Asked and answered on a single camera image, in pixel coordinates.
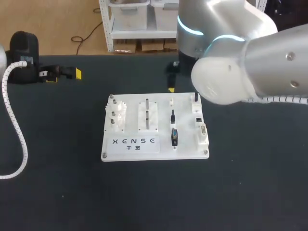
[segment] plastic bin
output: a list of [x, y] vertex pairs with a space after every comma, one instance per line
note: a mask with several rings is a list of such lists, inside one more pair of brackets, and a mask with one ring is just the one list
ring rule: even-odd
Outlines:
[[151, 5], [155, 9], [157, 30], [176, 31], [179, 0], [151, 0]]
[[139, 3], [123, 2], [123, 4], [118, 4], [109, 1], [117, 30], [146, 30], [150, 0], [140, 0]]

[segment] black tablecloth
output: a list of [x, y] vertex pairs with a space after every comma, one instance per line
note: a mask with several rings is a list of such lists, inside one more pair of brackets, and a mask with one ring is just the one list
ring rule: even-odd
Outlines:
[[[167, 92], [174, 60], [46, 56], [44, 64], [78, 66], [83, 80], [10, 85], [29, 160], [0, 181], [0, 230], [308, 230], [308, 106], [203, 100], [208, 160], [101, 161], [108, 95]], [[176, 91], [194, 89], [178, 78]], [[0, 120], [8, 174], [22, 151], [3, 103]]]

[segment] white cable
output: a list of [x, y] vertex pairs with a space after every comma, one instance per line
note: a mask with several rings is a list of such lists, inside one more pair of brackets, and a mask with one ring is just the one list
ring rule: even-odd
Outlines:
[[308, 105], [308, 98], [293, 96], [269, 96], [259, 99], [248, 99], [247, 103], [298, 103]]
[[21, 146], [23, 148], [24, 158], [23, 158], [23, 161], [22, 161], [19, 169], [17, 169], [16, 172], [14, 172], [10, 175], [6, 175], [6, 176], [0, 176], [0, 180], [10, 179], [10, 178], [16, 177], [18, 174], [20, 174], [24, 170], [24, 168], [26, 167], [26, 164], [27, 164], [27, 160], [28, 160], [27, 144], [26, 144], [26, 141], [24, 139], [23, 133], [21, 132], [20, 127], [17, 123], [14, 112], [11, 108], [11, 104], [10, 104], [9, 96], [8, 96], [8, 90], [7, 90], [7, 83], [8, 83], [8, 78], [9, 78], [10, 73], [13, 71], [13, 69], [15, 69], [17, 67], [24, 67], [24, 66], [27, 66], [26, 61], [19, 61], [19, 62], [16, 62], [16, 63], [12, 63], [5, 70], [4, 75], [3, 75], [3, 79], [2, 79], [2, 96], [3, 96], [4, 104], [6, 106], [6, 110], [9, 113], [9, 116], [11, 118], [13, 126], [16, 130], [17, 135], [18, 135], [19, 141], [20, 141]]

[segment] black cable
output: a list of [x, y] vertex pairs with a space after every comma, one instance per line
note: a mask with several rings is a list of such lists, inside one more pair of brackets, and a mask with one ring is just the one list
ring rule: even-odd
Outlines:
[[[101, 12], [101, 9], [100, 8], [95, 8], [93, 10], [94, 13], [100, 13]], [[76, 55], [78, 55], [78, 52], [79, 52], [79, 48], [81, 47], [81, 45], [83, 44], [84, 41], [86, 41], [88, 38], [90, 38], [90, 36], [93, 34], [93, 32], [101, 25], [103, 24], [103, 22], [100, 22], [92, 31], [91, 33], [85, 38], [83, 39], [81, 36], [72, 36], [71, 37], [71, 41], [72, 42], [79, 42], [79, 46], [77, 47], [77, 52], [76, 52]]]

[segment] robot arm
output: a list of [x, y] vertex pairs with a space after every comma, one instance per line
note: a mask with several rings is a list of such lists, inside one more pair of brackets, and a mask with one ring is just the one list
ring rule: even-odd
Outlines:
[[308, 25], [277, 33], [245, 0], [180, 0], [178, 22], [181, 68], [207, 100], [308, 94]]

